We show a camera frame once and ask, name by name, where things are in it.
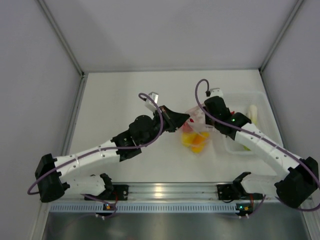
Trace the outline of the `pale green toy celery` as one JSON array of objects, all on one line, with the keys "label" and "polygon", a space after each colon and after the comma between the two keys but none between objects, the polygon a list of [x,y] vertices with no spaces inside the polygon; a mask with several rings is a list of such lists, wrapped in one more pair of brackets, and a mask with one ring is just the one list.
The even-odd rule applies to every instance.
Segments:
[{"label": "pale green toy celery", "polygon": [[258,108],[255,105],[250,105],[247,111],[247,117],[255,125],[258,123]]}]

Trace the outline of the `green toy pepper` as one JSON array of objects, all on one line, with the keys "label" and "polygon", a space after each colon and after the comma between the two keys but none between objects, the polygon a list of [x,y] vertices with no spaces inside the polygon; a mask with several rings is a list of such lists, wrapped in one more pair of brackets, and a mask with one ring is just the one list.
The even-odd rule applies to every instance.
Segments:
[{"label": "green toy pepper", "polygon": [[251,150],[250,150],[247,146],[245,146],[245,145],[243,146],[243,148],[244,148],[245,151],[251,151]]}]

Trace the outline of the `orange toy pepper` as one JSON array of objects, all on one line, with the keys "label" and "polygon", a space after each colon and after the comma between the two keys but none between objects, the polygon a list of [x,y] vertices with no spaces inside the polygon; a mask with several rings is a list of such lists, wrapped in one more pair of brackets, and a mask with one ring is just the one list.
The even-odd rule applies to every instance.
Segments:
[{"label": "orange toy pepper", "polygon": [[204,144],[209,137],[210,134],[208,132],[183,132],[181,135],[181,143],[185,147],[200,146]]}]

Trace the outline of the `yellow toy pepper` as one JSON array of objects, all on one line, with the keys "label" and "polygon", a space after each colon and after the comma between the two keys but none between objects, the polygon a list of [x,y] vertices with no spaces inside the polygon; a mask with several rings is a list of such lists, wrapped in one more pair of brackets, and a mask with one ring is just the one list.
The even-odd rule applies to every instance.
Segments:
[{"label": "yellow toy pepper", "polygon": [[190,150],[195,154],[199,154],[204,150],[204,148],[205,148],[204,145],[195,145],[195,146],[192,146]]}]

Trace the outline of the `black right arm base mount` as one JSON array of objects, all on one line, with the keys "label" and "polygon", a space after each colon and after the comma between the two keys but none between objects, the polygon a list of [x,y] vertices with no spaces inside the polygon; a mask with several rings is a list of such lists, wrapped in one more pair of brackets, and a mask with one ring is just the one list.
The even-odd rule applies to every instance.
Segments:
[{"label": "black right arm base mount", "polygon": [[242,186],[242,181],[245,177],[250,175],[251,172],[243,172],[239,176],[237,176],[232,183],[221,183],[218,184],[217,194],[218,199],[224,202],[232,202],[235,200],[249,200],[250,194],[247,193]]}]

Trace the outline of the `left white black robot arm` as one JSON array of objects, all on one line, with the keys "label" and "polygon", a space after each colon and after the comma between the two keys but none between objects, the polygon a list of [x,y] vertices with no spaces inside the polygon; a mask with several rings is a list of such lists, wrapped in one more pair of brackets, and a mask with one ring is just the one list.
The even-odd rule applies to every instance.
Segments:
[{"label": "left white black robot arm", "polygon": [[91,149],[65,156],[43,155],[35,170],[35,186],[40,201],[50,203],[63,196],[83,195],[87,199],[107,200],[114,191],[105,172],[109,164],[118,164],[142,153],[164,132],[174,133],[190,118],[160,106],[153,116],[140,115],[128,130]]}]

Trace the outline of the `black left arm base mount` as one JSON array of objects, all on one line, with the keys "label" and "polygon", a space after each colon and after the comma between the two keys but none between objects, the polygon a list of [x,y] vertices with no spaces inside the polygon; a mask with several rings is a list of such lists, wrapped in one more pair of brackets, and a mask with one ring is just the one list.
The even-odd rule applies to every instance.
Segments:
[{"label": "black left arm base mount", "polygon": [[114,184],[113,186],[107,186],[106,190],[100,193],[98,196],[90,195],[98,200],[104,201],[126,201],[128,199],[129,186],[127,184]]}]

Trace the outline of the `clear polka dot zip bag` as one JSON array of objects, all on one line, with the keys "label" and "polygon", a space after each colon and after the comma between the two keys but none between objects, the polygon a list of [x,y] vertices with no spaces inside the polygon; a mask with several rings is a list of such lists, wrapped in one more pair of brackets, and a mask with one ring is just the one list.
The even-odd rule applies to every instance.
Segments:
[{"label": "clear polka dot zip bag", "polygon": [[[194,133],[200,134],[202,132],[207,132],[210,134],[209,138],[205,141],[205,143],[201,144],[201,145],[204,145],[204,149],[203,149],[204,151],[207,145],[209,144],[209,142],[211,141],[213,134],[216,132],[216,129],[212,125],[206,124],[206,115],[199,106],[195,106],[187,110],[185,113],[189,114],[190,118],[194,120],[194,124],[193,124]],[[182,127],[179,129],[179,132],[180,132],[180,141],[181,141],[181,137],[183,133]],[[188,148],[191,151],[191,146],[184,146],[184,147]]]}]

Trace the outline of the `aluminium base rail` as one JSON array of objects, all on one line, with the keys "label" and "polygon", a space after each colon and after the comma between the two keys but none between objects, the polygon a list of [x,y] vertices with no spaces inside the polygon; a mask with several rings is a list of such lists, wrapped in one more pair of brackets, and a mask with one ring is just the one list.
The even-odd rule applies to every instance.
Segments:
[{"label": "aluminium base rail", "polygon": [[87,181],[73,179],[65,183],[40,183],[38,192],[40,200],[44,203],[56,201],[60,198],[75,199],[84,198],[89,200],[90,196],[98,196],[107,187],[116,184],[128,185],[127,200],[121,201],[169,201],[169,200],[217,200],[218,184],[228,183],[111,183],[96,177]]}]

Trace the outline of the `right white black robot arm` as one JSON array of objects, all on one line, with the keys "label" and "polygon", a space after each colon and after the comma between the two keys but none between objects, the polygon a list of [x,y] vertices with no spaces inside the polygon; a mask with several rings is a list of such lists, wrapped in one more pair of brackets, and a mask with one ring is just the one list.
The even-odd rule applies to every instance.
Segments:
[{"label": "right white black robot arm", "polygon": [[220,96],[205,100],[206,116],[223,135],[247,147],[270,166],[275,175],[243,172],[232,182],[233,192],[240,199],[250,194],[270,195],[291,208],[298,208],[320,185],[318,162],[303,159],[263,134],[240,112],[231,113]]}]

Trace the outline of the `aluminium frame post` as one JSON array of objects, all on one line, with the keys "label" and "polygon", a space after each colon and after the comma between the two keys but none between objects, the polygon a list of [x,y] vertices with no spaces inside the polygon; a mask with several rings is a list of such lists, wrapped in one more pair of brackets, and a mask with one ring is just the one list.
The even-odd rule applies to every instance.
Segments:
[{"label": "aluminium frame post", "polygon": [[76,72],[83,77],[84,71],[82,70],[81,65],[79,64],[78,60],[76,59],[75,54],[73,53],[67,39],[65,38],[65,35],[63,34],[63,31],[61,30],[59,24],[57,23],[54,15],[52,14],[52,11],[50,10],[48,4],[45,0],[36,0],[35,1],[40,10],[43,12],[46,20],[48,21],[50,27],[52,28],[55,36],[57,37],[60,45],[62,46],[64,52],[66,53],[67,57],[71,61],[73,67],[75,68]]}]

